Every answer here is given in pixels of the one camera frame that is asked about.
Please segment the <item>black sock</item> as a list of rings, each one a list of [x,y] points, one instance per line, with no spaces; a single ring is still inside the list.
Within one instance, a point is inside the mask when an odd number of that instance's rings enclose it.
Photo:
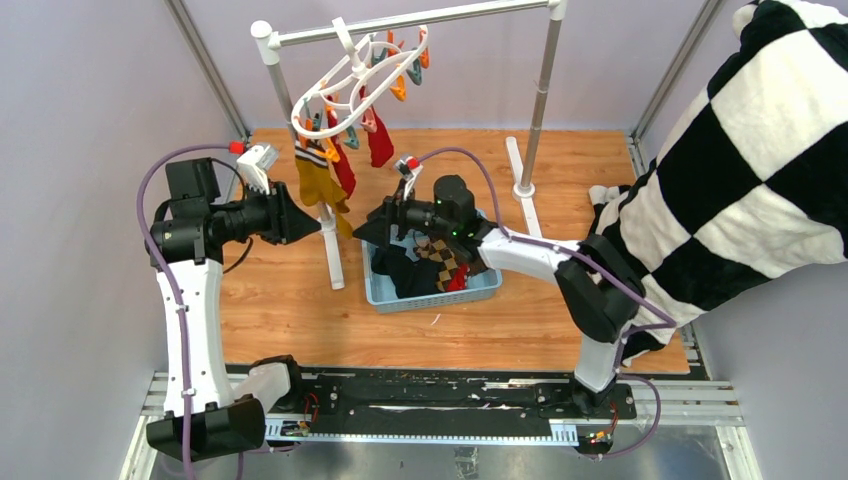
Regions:
[[[415,262],[399,245],[376,247],[370,261],[374,274],[389,277],[392,281],[405,281],[414,273]]]
[[[430,260],[407,262],[390,270],[398,298],[412,298],[440,293],[437,286],[440,266]]]

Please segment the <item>mustard yellow sock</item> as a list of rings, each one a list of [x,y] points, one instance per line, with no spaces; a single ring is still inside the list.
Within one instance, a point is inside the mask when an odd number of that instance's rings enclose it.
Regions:
[[[348,196],[332,178],[329,160],[323,147],[315,141],[306,146],[297,142],[294,146],[295,165],[299,174],[300,199],[305,206],[324,203],[335,213],[337,229],[345,238],[353,237],[353,227],[344,217],[350,212]]]

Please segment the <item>brown argyle sock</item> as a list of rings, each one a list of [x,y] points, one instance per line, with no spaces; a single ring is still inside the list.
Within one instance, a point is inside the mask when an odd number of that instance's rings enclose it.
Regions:
[[[440,266],[437,286],[440,292],[446,292],[446,286],[454,272],[464,263],[457,259],[443,240],[418,239],[415,241],[414,251],[420,259],[436,262]]]

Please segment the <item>red snowflake christmas sock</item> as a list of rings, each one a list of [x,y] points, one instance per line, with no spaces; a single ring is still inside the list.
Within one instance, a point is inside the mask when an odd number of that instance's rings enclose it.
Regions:
[[[462,291],[467,288],[467,279],[468,279],[468,266],[463,264],[461,265],[453,274],[452,278],[448,282],[445,291],[446,292],[457,292]]]

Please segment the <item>light blue plastic basket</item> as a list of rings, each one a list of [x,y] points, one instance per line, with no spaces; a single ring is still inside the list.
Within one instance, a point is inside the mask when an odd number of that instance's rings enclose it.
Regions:
[[[415,241],[421,238],[443,240],[433,231],[430,234],[425,234],[409,230],[402,240],[393,240],[390,245],[399,245],[405,248],[407,256],[417,262],[423,260],[414,251]],[[503,283],[503,275],[498,270],[487,269],[480,273],[473,273],[469,269],[468,284],[465,290],[400,299],[395,294],[392,280],[387,276],[374,274],[371,270],[370,261],[377,246],[364,241],[361,241],[361,246],[366,300],[381,314],[488,300],[495,295]]]

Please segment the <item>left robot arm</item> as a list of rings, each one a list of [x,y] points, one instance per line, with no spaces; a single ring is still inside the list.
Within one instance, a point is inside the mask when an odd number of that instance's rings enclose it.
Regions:
[[[321,225],[282,182],[219,204],[212,159],[169,163],[165,173],[170,198],[143,230],[166,312],[169,367],[164,417],[147,425],[147,442],[184,462],[254,450],[265,442],[267,412],[298,411],[307,389],[290,355],[255,362],[231,385],[220,322],[223,247],[253,237],[290,244]]]

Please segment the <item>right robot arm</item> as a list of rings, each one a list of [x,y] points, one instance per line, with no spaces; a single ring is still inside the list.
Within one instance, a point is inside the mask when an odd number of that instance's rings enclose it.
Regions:
[[[353,235],[387,247],[410,230],[444,241],[471,269],[507,270],[557,286],[582,335],[570,402],[589,418],[609,407],[625,326],[645,298],[641,281],[610,242],[596,234],[554,241],[510,230],[478,211],[458,175],[440,177],[430,201],[416,199],[409,181],[400,181]]]

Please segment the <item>white round sock hanger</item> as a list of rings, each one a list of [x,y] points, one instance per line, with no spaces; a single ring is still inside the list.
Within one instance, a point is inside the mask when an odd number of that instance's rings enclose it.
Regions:
[[[385,93],[405,101],[406,83],[421,85],[429,67],[429,28],[422,24],[417,29],[418,45],[405,50],[402,43],[392,38],[380,40],[375,32],[354,42],[352,29],[344,20],[333,19],[332,30],[345,55],[295,101],[290,114],[295,134],[303,139],[330,138],[362,119]],[[307,128],[305,122],[312,118],[309,105],[314,101],[345,116],[334,127]]]

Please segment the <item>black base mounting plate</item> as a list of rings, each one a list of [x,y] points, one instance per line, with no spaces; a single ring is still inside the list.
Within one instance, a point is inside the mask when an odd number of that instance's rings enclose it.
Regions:
[[[389,438],[541,439],[556,421],[599,429],[637,416],[630,386],[584,415],[570,402],[568,373],[308,367],[271,411],[316,434]]]

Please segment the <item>white grey drying rack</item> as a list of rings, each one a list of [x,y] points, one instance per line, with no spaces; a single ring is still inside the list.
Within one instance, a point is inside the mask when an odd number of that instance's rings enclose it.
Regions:
[[[541,72],[536,87],[535,104],[526,153],[519,153],[515,138],[509,137],[506,139],[508,159],[514,179],[513,196],[520,204],[528,231],[536,235],[539,235],[541,230],[533,204],[535,186],[532,183],[532,173],[540,141],[559,33],[567,5],[568,3],[566,1],[485,1],[364,20],[348,25],[352,29],[353,41],[358,42],[369,32],[378,34],[381,31],[397,30],[406,27],[417,28],[422,24],[429,26],[434,23],[451,22],[537,8],[548,10],[548,30],[542,54]],[[262,62],[267,67],[271,77],[290,137],[293,141],[298,141],[301,137],[295,134],[290,120],[290,114],[292,113],[292,107],[295,101],[291,98],[286,85],[282,67],[280,66],[279,51],[290,45],[308,44],[333,38],[339,41],[339,39],[332,30],[332,25],[329,27],[281,33],[274,30],[270,23],[265,20],[254,21],[250,27],[250,34],[256,43]]]

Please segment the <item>black white checkered blanket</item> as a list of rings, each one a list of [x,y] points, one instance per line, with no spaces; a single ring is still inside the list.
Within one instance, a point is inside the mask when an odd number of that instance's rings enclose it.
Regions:
[[[589,189],[591,232],[642,282],[625,362],[672,330],[808,265],[847,259],[847,17],[752,1],[737,49],[630,185]]]

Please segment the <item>aluminium frame rail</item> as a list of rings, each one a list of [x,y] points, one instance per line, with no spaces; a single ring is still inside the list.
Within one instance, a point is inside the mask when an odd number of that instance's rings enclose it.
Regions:
[[[261,441],[183,466],[164,411],[170,378],[146,392],[124,479],[243,479],[251,459],[294,458],[290,476],[341,476],[368,447],[444,453],[460,479],[482,456],[549,454],[579,477],[759,479],[762,471],[733,387],[703,376],[628,375],[597,406],[573,397],[566,373],[305,367],[294,390],[256,419]]]

